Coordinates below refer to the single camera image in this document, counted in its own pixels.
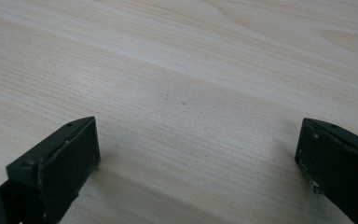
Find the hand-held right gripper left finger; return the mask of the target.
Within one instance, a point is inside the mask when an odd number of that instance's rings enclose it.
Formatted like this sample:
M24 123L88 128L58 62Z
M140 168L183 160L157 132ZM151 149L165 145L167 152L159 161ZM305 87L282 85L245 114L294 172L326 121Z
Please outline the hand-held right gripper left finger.
M58 224L101 161L96 119L73 120L7 166L9 224Z

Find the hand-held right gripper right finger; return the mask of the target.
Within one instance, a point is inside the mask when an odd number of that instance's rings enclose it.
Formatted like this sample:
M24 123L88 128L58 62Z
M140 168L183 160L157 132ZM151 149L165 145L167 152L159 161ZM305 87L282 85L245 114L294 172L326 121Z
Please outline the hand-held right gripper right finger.
M358 224L358 135L317 119L302 121L295 162L324 195Z

